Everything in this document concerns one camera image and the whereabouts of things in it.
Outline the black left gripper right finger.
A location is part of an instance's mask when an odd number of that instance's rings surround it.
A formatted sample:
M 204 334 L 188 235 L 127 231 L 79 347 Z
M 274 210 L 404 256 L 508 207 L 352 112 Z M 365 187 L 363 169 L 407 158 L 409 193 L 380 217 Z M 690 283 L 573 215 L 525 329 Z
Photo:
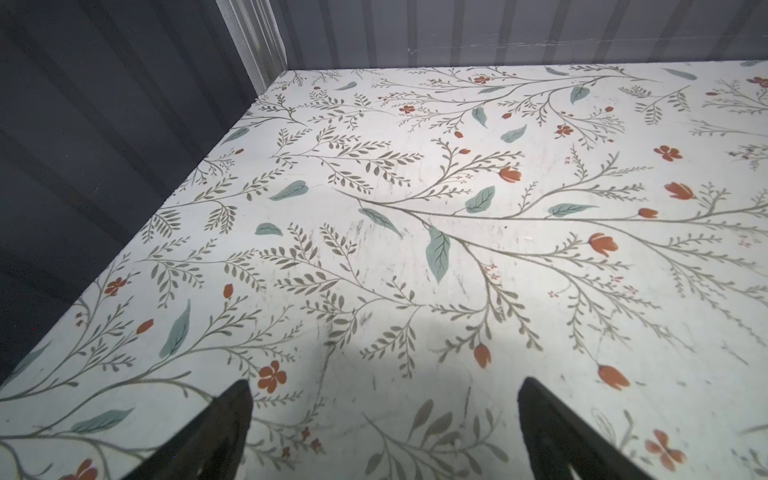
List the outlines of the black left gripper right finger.
M 518 411 L 536 480 L 649 477 L 533 377 L 518 392 Z

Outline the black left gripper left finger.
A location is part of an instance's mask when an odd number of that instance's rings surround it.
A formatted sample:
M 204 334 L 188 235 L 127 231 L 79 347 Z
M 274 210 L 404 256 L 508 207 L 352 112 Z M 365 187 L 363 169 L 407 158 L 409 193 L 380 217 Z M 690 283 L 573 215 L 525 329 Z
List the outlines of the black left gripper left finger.
M 252 411 L 249 383 L 234 382 L 126 478 L 233 479 L 243 457 Z

